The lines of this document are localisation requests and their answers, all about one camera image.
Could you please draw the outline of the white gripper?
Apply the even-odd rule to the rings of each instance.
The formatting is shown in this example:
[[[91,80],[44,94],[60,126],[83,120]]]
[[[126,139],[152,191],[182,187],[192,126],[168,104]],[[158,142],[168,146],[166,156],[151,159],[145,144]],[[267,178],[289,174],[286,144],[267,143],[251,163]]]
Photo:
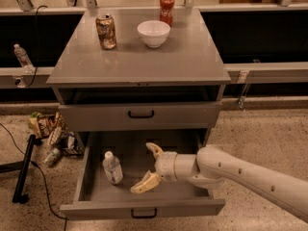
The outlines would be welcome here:
[[[143,176],[143,178],[131,187],[131,193],[145,193],[156,188],[161,179],[166,182],[175,182],[177,180],[175,176],[175,159],[176,152],[163,152],[163,149],[153,143],[147,142],[146,147],[153,153],[156,172],[150,170]]]

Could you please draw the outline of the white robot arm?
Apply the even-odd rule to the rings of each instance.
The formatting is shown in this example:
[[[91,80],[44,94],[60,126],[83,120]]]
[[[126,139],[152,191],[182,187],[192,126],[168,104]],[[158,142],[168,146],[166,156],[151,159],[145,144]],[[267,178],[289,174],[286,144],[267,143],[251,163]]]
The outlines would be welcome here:
[[[213,145],[202,147],[195,154],[164,151],[153,142],[149,142],[146,147],[155,158],[155,170],[148,171],[131,188],[132,193],[145,193],[163,181],[179,180],[203,189],[216,189],[228,179],[308,222],[307,181],[254,165]]]

